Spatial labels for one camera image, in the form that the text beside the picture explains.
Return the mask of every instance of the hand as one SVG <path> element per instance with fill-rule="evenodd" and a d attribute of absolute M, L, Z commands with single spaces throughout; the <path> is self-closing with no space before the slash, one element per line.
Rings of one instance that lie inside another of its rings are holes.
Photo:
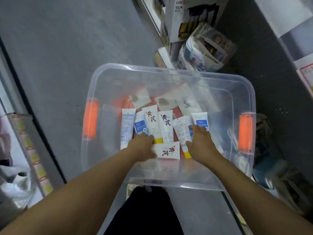
<path fill-rule="evenodd" d="M 194 132 L 193 142 L 186 141 L 186 146 L 191 157 L 208 167 L 208 162 L 213 158 L 223 158 L 214 145 L 211 139 L 211 134 L 205 127 L 199 127 L 198 125 L 190 126 L 190 129 Z"/>
<path fill-rule="evenodd" d="M 131 150 L 131 153 L 134 154 L 134 157 L 139 162 L 156 158 L 157 155 L 151 150 L 153 140 L 153 135 L 149 135 L 148 137 L 145 133 L 135 135 L 135 138 L 128 143 L 127 149 Z"/>

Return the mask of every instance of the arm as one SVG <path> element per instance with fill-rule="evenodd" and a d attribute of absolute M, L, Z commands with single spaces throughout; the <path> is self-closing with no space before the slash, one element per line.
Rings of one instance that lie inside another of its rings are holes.
<path fill-rule="evenodd" d="M 0 235 L 97 234 L 131 167 L 155 158 L 152 142 L 152 135 L 137 135 L 127 148 L 52 192 Z"/>
<path fill-rule="evenodd" d="M 194 125 L 186 142 L 194 160 L 222 182 L 254 235 L 313 234 L 313 225 L 242 173 L 216 149 L 210 133 Z"/>

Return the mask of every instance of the black pants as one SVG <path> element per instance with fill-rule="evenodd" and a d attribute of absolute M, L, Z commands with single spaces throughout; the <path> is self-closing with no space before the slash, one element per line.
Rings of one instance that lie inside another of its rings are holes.
<path fill-rule="evenodd" d="M 133 190 L 104 233 L 110 234 L 184 233 L 167 192 L 152 186 L 152 192 L 142 187 Z"/>

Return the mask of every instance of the concrete floor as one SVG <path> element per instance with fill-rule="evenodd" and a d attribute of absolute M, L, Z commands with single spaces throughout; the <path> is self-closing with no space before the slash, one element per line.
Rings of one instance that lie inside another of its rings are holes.
<path fill-rule="evenodd" d="M 0 36 L 67 180 L 82 173 L 81 130 L 93 71 L 110 62 L 155 66 L 161 46 L 138 10 L 132 0 L 0 0 Z M 168 192 L 185 234 L 240 234 L 220 192 Z M 125 194 L 124 184 L 101 232 Z"/>

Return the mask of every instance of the round plastic container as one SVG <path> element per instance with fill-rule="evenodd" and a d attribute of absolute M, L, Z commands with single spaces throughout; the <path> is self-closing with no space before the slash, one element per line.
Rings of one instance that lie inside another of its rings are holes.
<path fill-rule="evenodd" d="M 99 67 L 91 79 L 81 145 L 83 169 L 88 170 L 119 151 L 122 108 L 141 110 L 158 104 L 159 110 L 173 107 L 174 115 L 179 117 L 177 114 L 186 109 L 177 106 L 177 102 L 184 100 L 197 102 L 202 112 L 208 112 L 210 133 L 218 150 L 250 177 L 255 146 L 255 94 L 247 79 L 238 75 L 113 63 Z M 137 163 L 126 181 L 224 189 L 209 169 L 183 157 Z"/>

